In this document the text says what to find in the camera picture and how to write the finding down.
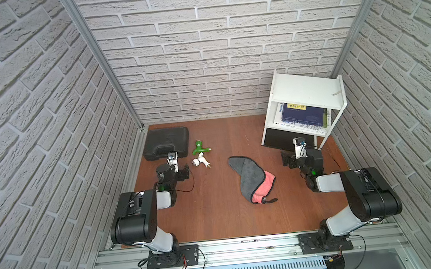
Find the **white two-tier bookshelf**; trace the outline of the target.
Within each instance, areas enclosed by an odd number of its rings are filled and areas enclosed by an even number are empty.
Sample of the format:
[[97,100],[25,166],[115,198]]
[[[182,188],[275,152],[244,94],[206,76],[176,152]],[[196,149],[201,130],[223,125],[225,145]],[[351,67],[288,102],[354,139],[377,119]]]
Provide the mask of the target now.
[[[305,137],[308,145],[323,148],[347,107],[342,76],[318,78],[274,73],[268,99],[262,146],[293,151],[293,139]],[[330,123],[324,131],[294,129],[274,124],[278,103],[290,103],[329,110]]]

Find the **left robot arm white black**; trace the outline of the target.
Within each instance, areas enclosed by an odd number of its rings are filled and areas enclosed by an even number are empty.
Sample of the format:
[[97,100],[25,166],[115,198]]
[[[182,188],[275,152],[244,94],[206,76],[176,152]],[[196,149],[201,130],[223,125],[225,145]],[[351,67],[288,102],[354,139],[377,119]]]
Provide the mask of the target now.
[[120,195],[110,230],[112,243],[140,246],[154,254],[176,252],[176,235],[158,227],[158,211],[174,207],[177,183],[190,177],[190,168],[163,164],[156,169],[157,182],[150,190],[125,192]]

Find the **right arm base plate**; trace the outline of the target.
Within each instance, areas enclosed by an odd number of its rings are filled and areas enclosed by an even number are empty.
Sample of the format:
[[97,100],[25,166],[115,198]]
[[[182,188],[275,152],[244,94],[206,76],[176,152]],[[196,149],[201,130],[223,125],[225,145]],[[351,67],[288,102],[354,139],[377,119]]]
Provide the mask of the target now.
[[338,237],[314,232],[299,234],[297,239],[304,255],[353,250],[349,236]]

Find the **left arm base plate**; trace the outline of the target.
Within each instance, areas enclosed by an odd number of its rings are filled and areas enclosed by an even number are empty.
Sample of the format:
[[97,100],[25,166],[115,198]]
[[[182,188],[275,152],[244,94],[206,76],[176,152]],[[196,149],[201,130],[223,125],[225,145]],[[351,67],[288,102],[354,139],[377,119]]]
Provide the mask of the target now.
[[177,251],[165,254],[149,253],[147,269],[174,268],[198,265],[200,251],[198,245],[185,245]]

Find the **grey and pink microfibre cloth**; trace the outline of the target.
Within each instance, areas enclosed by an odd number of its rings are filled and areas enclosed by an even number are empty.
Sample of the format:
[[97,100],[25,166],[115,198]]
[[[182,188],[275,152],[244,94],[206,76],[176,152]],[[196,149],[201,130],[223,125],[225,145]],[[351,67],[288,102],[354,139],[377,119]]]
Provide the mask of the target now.
[[241,177],[240,190],[243,197],[252,204],[271,204],[277,198],[268,199],[275,175],[265,171],[253,159],[245,156],[231,156],[228,165]]

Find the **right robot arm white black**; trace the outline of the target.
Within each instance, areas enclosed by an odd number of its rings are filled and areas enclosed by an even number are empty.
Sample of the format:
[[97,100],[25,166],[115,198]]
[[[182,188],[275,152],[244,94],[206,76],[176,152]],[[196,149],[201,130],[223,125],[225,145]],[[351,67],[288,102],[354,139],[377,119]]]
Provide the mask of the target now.
[[346,196],[348,205],[320,222],[318,233],[323,242],[345,237],[369,222],[399,215],[403,210],[398,194],[374,167],[326,175],[323,157],[318,150],[307,150],[303,156],[288,152],[281,155],[283,165],[299,169],[311,191],[342,192]]

